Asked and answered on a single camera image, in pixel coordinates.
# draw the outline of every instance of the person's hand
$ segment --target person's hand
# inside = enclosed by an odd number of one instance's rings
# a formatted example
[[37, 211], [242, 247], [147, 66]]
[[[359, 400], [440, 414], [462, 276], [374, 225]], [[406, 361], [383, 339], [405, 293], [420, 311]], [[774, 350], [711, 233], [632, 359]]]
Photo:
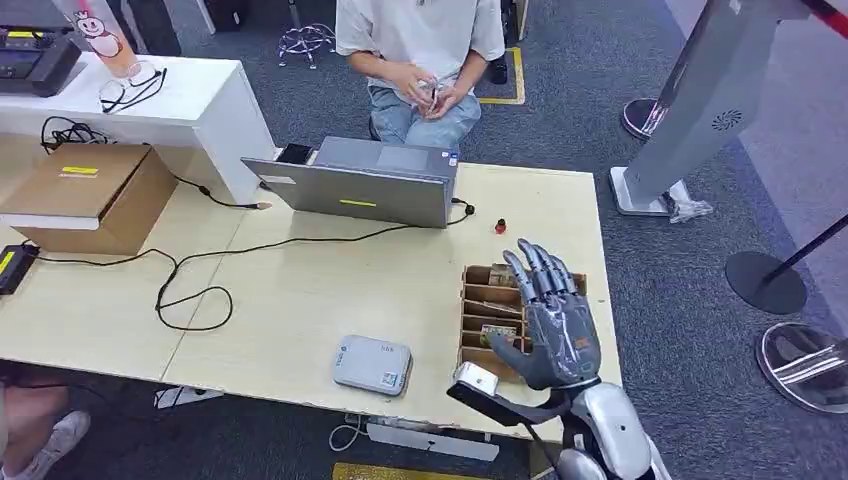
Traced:
[[430, 108], [433, 99], [427, 96], [424, 90], [418, 86], [418, 82], [423, 81], [430, 85], [436, 85], [435, 75], [411, 63], [390, 63], [388, 67], [384, 75], [386, 80], [394, 83], [400, 92], [418, 104], [419, 108]]
[[427, 120], [437, 120], [445, 116], [451, 108], [462, 101], [468, 92], [462, 91], [456, 87], [445, 87], [439, 90], [436, 97], [436, 105], [433, 108], [428, 108], [424, 113], [424, 118]]

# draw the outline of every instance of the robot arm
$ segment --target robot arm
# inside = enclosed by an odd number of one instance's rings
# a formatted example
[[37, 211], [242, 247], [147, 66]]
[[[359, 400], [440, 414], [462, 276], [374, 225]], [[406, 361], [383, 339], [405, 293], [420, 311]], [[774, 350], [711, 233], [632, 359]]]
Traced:
[[[557, 461], [563, 479], [669, 479], [627, 394], [598, 376], [601, 349], [594, 320], [565, 263], [524, 239], [518, 246], [527, 258], [529, 274], [514, 253], [505, 251], [504, 259], [521, 291], [533, 352], [521, 353], [497, 334], [488, 333], [487, 338], [492, 350], [528, 386], [550, 388], [551, 399], [539, 407], [512, 404], [497, 395], [497, 377], [467, 364], [457, 370], [448, 394], [504, 425], [523, 423], [531, 428], [556, 414], [569, 424], [577, 420], [591, 437], [587, 443], [596, 448], [576, 445], [577, 449], [563, 450]], [[480, 381], [478, 375], [494, 379]], [[481, 389], [481, 384], [490, 388]], [[567, 445], [573, 443], [565, 440]]]

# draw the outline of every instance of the white table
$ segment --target white table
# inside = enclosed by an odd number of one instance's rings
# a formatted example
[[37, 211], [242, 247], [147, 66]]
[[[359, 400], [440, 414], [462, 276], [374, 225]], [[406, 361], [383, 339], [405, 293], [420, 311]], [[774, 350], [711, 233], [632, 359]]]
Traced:
[[[39, 136], [44, 120], [59, 115], [84, 121], [125, 143], [197, 148], [208, 155], [226, 187], [215, 193], [250, 203], [259, 182], [240, 159], [270, 160], [276, 147], [241, 62], [143, 55], [139, 59], [168, 69], [162, 91], [149, 100], [103, 114], [99, 91], [111, 76], [93, 53], [85, 52], [57, 95], [0, 95], [0, 133]], [[60, 121], [53, 127], [66, 128]]]
[[[34, 158], [43, 156], [31, 140], [0, 136], [0, 198], [25, 178]], [[195, 188], [179, 185], [142, 249], [159, 248], [178, 258], [223, 249], [244, 215], [243, 210], [219, 207]], [[0, 247], [21, 241], [17, 232], [0, 224]], [[219, 261], [187, 265], [166, 301], [208, 286]], [[109, 268], [36, 262], [14, 295], [0, 297], [0, 358], [159, 381], [183, 337], [163, 326], [153, 310], [170, 269], [167, 259], [155, 255]], [[169, 308], [166, 318], [186, 326], [199, 303], [196, 299]]]
[[[224, 258], [213, 282], [229, 288], [235, 313], [225, 327], [183, 338], [163, 380], [238, 395], [331, 410], [425, 422], [526, 438], [449, 398], [457, 366], [460, 289], [465, 265], [501, 261], [527, 237], [588, 275], [589, 301], [601, 339], [601, 375], [621, 383], [615, 330], [591, 174], [463, 164], [456, 196], [477, 214], [441, 230], [405, 230], [357, 243], [296, 244]], [[353, 237], [381, 222], [293, 212], [274, 195], [262, 215], [247, 215], [230, 248], [290, 237]], [[568, 205], [556, 212], [552, 205]], [[458, 207], [453, 212], [461, 213]], [[497, 235], [498, 218], [508, 230]], [[220, 296], [204, 298], [192, 327], [225, 312]], [[332, 361], [344, 335], [408, 345], [413, 366], [398, 398], [336, 385]], [[544, 392], [502, 384], [504, 396], [536, 405]], [[539, 428], [560, 442], [559, 421]]]

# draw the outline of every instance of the yellow sticker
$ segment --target yellow sticker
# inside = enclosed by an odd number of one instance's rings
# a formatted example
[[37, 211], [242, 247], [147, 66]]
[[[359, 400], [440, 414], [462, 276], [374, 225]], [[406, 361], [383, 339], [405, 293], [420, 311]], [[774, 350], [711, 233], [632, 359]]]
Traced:
[[358, 207], [376, 207], [376, 203], [371, 202], [358, 202], [356, 200], [339, 200], [339, 203], [343, 203], [345, 205], [356, 205]]
[[96, 175], [98, 169], [85, 167], [64, 167], [62, 171], [65, 173], [80, 173], [82, 175]]
[[3, 260], [0, 260], [0, 275], [3, 274], [3, 271], [6, 270], [6, 267], [9, 266], [9, 262], [12, 261], [12, 257], [15, 256], [15, 252], [9, 252], [3, 257]]

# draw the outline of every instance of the brown cardboard box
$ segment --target brown cardboard box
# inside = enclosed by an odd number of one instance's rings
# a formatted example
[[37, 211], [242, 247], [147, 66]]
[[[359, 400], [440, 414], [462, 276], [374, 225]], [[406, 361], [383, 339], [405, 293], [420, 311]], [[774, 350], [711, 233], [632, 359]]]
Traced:
[[[459, 331], [459, 353], [457, 366], [473, 362], [497, 375], [501, 380], [522, 383], [524, 380], [492, 351], [483, 341], [484, 326], [515, 329], [513, 346], [522, 353], [533, 351], [533, 341], [527, 331], [521, 292], [515, 283], [503, 282], [502, 273], [493, 272], [493, 267], [468, 265], [462, 274], [462, 320]], [[507, 283], [491, 285], [492, 282]], [[574, 281], [580, 295], [586, 295], [586, 275], [575, 273]]]
[[62, 145], [0, 204], [51, 252], [134, 255], [177, 186], [148, 145]]

